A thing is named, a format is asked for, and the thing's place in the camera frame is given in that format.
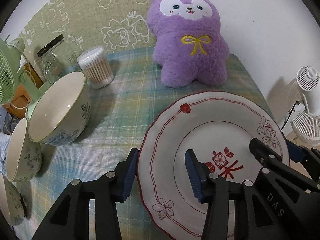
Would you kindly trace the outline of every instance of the red floral pattern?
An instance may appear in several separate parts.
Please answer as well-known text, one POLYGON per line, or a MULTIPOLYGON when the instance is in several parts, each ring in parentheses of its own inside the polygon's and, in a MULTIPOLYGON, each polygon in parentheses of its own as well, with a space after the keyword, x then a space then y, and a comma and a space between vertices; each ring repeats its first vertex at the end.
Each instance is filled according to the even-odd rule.
POLYGON ((215 171, 216 168, 215 168, 214 164, 212 164, 211 162, 206 162, 205 164, 208 166, 210 172, 215 171))
POLYGON ((191 107, 190 107, 190 105, 188 105, 187 103, 181 105, 181 106, 180 106, 180 109, 181 109, 181 111, 182 111, 184 114, 189 114, 190 111, 191 111, 191 107))
POLYGON ((224 153, 226 154, 227 157, 232 158, 234 154, 232 152, 229 152, 228 147, 224 149, 224 153))
POLYGON ((211 159, 214 161, 215 165, 220 170, 229 163, 225 155, 222 154, 222 152, 216 153, 215 151, 213 151, 212 154, 213 157, 211 159))
POLYGON ((205 163, 209 168, 210 172, 215 172, 215 166, 217 166, 219 170, 224 169, 219 174, 220 176, 223 176, 225 179, 227 179, 228 176, 230 176, 231 179, 234 179, 235 176, 234 174, 232 174, 232 172, 243 169, 243 165, 235 167, 235 165, 238 163, 238 160, 234 160, 234 162, 227 167, 227 165, 229 164, 228 158, 231 159, 235 156, 234 153, 229 151, 228 147, 224 148, 225 155, 222 152, 216 153, 215 151, 213 151, 212 154, 213 154, 213 157, 211 159, 213 160, 213 163, 211 162, 205 163))

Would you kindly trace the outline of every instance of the ceramic bowl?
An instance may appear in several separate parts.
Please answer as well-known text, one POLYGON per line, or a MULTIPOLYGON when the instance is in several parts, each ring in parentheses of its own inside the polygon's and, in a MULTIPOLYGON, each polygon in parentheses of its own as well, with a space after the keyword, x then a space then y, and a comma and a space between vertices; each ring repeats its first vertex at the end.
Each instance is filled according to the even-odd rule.
POLYGON ((42 154, 39 143, 30 140, 28 121, 20 120, 14 129, 7 150, 6 171, 10 182, 31 180, 41 167, 42 154))
POLYGON ((82 72, 72 72, 55 82, 41 97, 30 118, 33 142, 64 145, 74 141, 86 127, 91 100, 82 72))
POLYGON ((11 227, 20 225, 23 222, 25 214, 21 199, 16 187, 0 173, 0 208, 11 227))

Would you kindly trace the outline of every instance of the power cord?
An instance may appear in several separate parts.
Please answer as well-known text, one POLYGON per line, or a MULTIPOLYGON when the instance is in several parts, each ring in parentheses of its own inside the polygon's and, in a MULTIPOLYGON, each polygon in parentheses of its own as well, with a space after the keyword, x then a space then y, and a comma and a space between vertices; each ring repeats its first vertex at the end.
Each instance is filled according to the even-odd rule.
POLYGON ((293 112, 293 110, 294 110, 294 107, 295 107, 296 105, 299 105, 299 104, 300 104, 299 101, 296 101, 296 102, 294 103, 294 105, 293 105, 293 107, 292 107, 292 109, 291 109, 291 111, 290 111, 290 113, 289 113, 289 116, 288 116, 287 120, 284 122, 284 124, 283 124, 282 128, 280 129, 280 131, 282 131, 282 129, 283 129, 283 128, 285 127, 285 125, 287 124, 287 122, 288 122, 288 120, 289 120, 289 118, 290 118, 290 116, 291 116, 291 114, 292 114, 292 112, 293 112))

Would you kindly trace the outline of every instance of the yellow ribbon bow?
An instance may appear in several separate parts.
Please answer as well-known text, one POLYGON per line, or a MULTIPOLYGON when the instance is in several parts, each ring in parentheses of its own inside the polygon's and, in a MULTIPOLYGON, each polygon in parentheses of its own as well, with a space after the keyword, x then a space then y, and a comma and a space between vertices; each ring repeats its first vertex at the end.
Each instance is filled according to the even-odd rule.
POLYGON ((193 47, 193 51, 191 52, 190 56, 196 54, 197 50, 198 50, 198 46, 200 48, 200 51, 202 54, 204 55, 207 55, 207 53, 204 51, 202 45, 201 45, 201 42, 203 43, 211 43, 211 38, 208 36, 208 35, 203 35, 199 38, 197 37, 193 37, 193 36, 190 36, 190 35, 186 35, 186 36, 183 36, 181 38, 181 42, 183 44, 191 44, 191 43, 194 43, 195 46, 193 47))

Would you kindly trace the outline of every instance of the white fan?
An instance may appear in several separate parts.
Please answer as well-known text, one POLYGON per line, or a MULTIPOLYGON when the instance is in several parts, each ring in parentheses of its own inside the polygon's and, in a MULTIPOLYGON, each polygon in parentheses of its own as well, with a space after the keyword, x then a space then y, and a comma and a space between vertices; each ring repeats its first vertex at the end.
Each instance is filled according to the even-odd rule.
POLYGON ((306 109, 291 121, 292 129, 301 141, 311 146, 320 145, 319 73, 311 66, 302 67, 296 82, 306 109))

